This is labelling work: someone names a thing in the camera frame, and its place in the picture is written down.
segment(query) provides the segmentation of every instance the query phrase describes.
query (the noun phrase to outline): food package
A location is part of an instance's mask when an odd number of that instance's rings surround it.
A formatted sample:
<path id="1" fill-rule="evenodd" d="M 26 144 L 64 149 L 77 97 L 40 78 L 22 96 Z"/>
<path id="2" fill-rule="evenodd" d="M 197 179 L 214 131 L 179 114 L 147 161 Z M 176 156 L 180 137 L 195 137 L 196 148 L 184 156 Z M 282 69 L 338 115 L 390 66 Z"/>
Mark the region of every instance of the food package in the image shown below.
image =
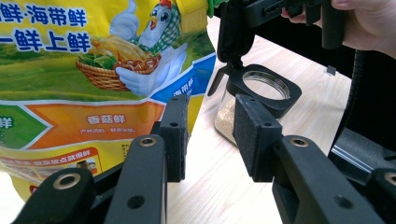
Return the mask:
<path id="1" fill-rule="evenodd" d="M 67 167 L 93 175 L 189 96 L 193 128 L 216 53 L 206 0 L 0 1 L 0 169 L 27 200 Z"/>

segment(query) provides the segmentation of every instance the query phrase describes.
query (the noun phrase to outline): cartoon chicken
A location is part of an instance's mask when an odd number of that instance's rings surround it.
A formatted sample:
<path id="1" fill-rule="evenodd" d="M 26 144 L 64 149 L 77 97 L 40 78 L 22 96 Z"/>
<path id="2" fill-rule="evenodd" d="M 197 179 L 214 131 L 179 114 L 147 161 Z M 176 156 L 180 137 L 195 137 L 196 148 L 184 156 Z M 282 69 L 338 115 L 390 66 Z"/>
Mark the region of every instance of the cartoon chicken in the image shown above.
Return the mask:
<path id="1" fill-rule="evenodd" d="M 146 29 L 136 35 L 139 19 L 134 14 L 136 4 L 129 1 L 126 10 L 116 16 L 110 24 L 110 33 L 130 41 L 150 55 L 161 55 L 158 66 L 149 75 L 141 75 L 125 67 L 116 67 L 120 80 L 134 94 L 148 96 L 154 90 L 165 87 L 180 73 L 187 53 L 187 43 L 177 49 L 172 44 L 178 39 L 180 13 L 170 0 L 161 0 L 151 10 Z"/>

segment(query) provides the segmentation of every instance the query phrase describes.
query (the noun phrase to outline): table surface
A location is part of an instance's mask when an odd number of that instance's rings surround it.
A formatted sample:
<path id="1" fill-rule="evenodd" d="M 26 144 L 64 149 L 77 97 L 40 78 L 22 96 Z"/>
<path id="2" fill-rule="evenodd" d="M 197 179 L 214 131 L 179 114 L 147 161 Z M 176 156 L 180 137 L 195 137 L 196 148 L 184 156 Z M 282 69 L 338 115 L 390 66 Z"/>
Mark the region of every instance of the table surface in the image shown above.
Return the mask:
<path id="1" fill-rule="evenodd" d="M 216 48 L 219 19 L 209 19 L 207 29 Z M 347 104 L 350 79 L 330 76 L 325 66 L 259 36 L 242 60 L 244 65 L 261 64 L 302 89 L 300 99 L 279 120 L 283 134 L 310 138 L 327 154 Z M 216 61 L 214 74 L 224 65 Z M 186 179 L 168 184 L 169 223 L 281 223 L 272 184 L 254 183 L 238 148 L 215 129 L 227 78 L 204 98 L 188 145 Z M 0 223 L 9 223 L 23 201 L 9 176 L 0 173 L 0 183 Z"/>

